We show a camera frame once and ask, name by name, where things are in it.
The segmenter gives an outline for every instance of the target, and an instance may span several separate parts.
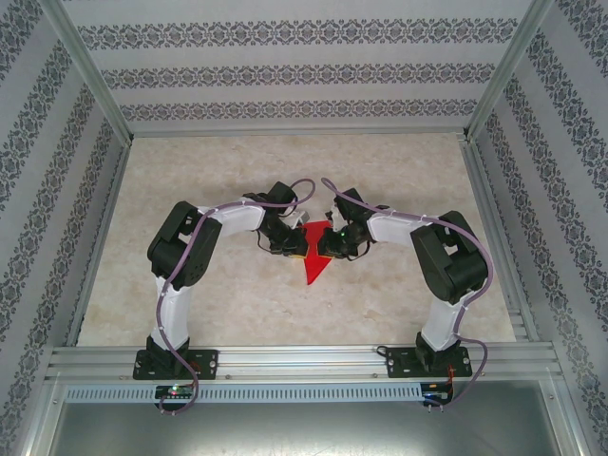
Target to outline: floor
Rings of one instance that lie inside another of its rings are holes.
[[[176,202],[212,206],[310,177],[317,192],[301,207],[323,219],[333,199],[324,176],[372,204],[428,215],[458,210],[487,245],[455,135],[137,139],[79,345],[145,343],[156,306],[146,250]],[[375,244],[355,262],[333,260],[307,286],[302,260],[270,256],[256,240],[240,233],[219,241],[194,289],[192,345],[413,343],[426,321],[431,294],[412,249]],[[462,335],[515,340],[495,280],[466,314]]]

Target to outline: purple cable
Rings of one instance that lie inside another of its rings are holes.
[[[169,290],[169,286],[171,285],[171,282],[173,282],[173,280],[175,280],[175,277],[177,277],[177,275],[180,273],[181,268],[183,268],[183,265],[185,264],[186,259],[188,258],[188,255],[190,255],[190,251],[192,250],[194,242],[197,239],[197,236],[199,235],[202,224],[212,214],[214,214],[217,211],[220,211],[222,209],[226,209],[228,207],[258,206],[258,207],[285,208],[285,207],[292,207],[292,206],[297,206],[298,204],[302,204],[303,202],[306,202],[310,198],[313,197],[314,190],[316,189],[316,184],[314,183],[314,180],[309,179],[309,178],[303,178],[303,179],[296,180],[292,184],[292,188],[302,182],[309,182],[313,186],[313,188],[311,189],[311,193],[309,193],[306,196],[306,198],[301,199],[300,201],[296,200],[296,201],[288,202],[286,204],[274,204],[274,203],[270,203],[270,202],[255,202],[255,201],[228,202],[226,204],[221,204],[220,206],[209,209],[200,218],[199,222],[197,223],[197,226],[195,227],[194,231],[192,232],[192,236],[190,237],[190,240],[188,240],[188,244],[186,245],[186,248],[183,251],[183,254],[181,254],[180,261],[178,261],[177,266],[175,267],[175,269],[173,270],[173,272],[171,273],[169,278],[167,278],[164,281],[164,285],[162,286],[162,290],[161,290],[161,295],[159,296],[159,300],[157,301],[157,305],[156,305],[156,324],[159,327],[159,333],[161,334],[162,341],[167,346],[167,349],[169,349],[171,354],[173,354],[176,357],[176,359],[178,361],[180,361],[180,364],[182,364],[190,372],[190,374],[192,375],[195,390],[194,390],[194,394],[192,395],[192,397],[190,398],[190,401],[187,404],[185,404],[182,408],[179,408],[179,409],[173,410],[173,411],[165,410],[164,408],[162,408],[162,404],[164,403],[164,399],[166,398],[166,396],[163,396],[159,402],[159,410],[161,411],[162,414],[177,415],[177,414],[183,413],[183,412],[187,411],[188,409],[190,409],[196,402],[197,398],[199,397],[199,377],[197,376],[197,373],[192,368],[192,366],[190,366],[188,364],[188,362],[181,357],[181,355],[178,353],[178,351],[175,350],[175,348],[169,342],[169,339],[167,338],[167,335],[164,332],[164,327],[162,325],[161,309],[162,309],[162,302],[164,301],[164,297],[166,296],[167,291]]]
[[[337,189],[337,187],[333,184],[333,182],[327,178],[321,178],[321,182],[323,182],[323,184],[327,188],[332,190],[338,197],[340,197],[346,201],[350,201],[354,204],[358,204],[359,206],[365,207],[366,209],[370,209],[371,211],[379,212],[381,214],[386,214],[388,216],[400,217],[402,219],[425,221],[428,223],[436,223],[438,225],[445,226],[446,228],[463,235],[465,238],[470,240],[475,245],[475,247],[477,247],[479,249],[480,253],[482,254],[482,257],[484,258],[485,264],[487,266],[487,280],[485,281],[484,286],[477,293],[465,298],[465,302],[463,302],[463,307],[461,308],[461,310],[458,312],[458,315],[456,316],[456,321],[454,322],[453,332],[459,340],[466,342],[467,344],[480,345],[482,347],[482,350],[484,351],[484,357],[482,358],[482,362],[480,363],[479,368],[477,369],[477,371],[471,378],[470,382],[468,382],[468,385],[466,385],[465,389],[455,399],[453,399],[448,405],[452,406],[453,404],[456,404],[458,401],[460,401],[463,398],[463,396],[465,396],[465,394],[468,393],[468,391],[471,389],[471,387],[475,384],[475,382],[481,375],[482,371],[484,370],[485,363],[487,362],[487,345],[478,339],[469,339],[467,337],[462,337],[458,334],[458,331],[460,330],[460,324],[463,321],[463,317],[465,316],[466,309],[468,308],[470,303],[473,302],[474,300],[478,299],[481,295],[483,295],[487,291],[487,289],[490,288],[490,285],[492,284],[492,278],[494,277],[494,264],[492,263],[492,258],[490,257],[489,253],[487,252],[487,250],[485,249],[483,244],[478,239],[476,239],[473,235],[471,235],[467,230],[461,228],[460,226],[454,225],[453,223],[449,223],[448,221],[439,220],[438,218],[433,218],[433,217],[416,216],[414,214],[408,214],[406,212],[398,212],[398,211],[392,211],[392,210],[388,210],[388,209],[379,209],[375,206],[366,204],[363,201],[359,201],[358,199],[354,199],[354,198],[349,197],[348,195],[343,194],[342,192],[340,192]]]

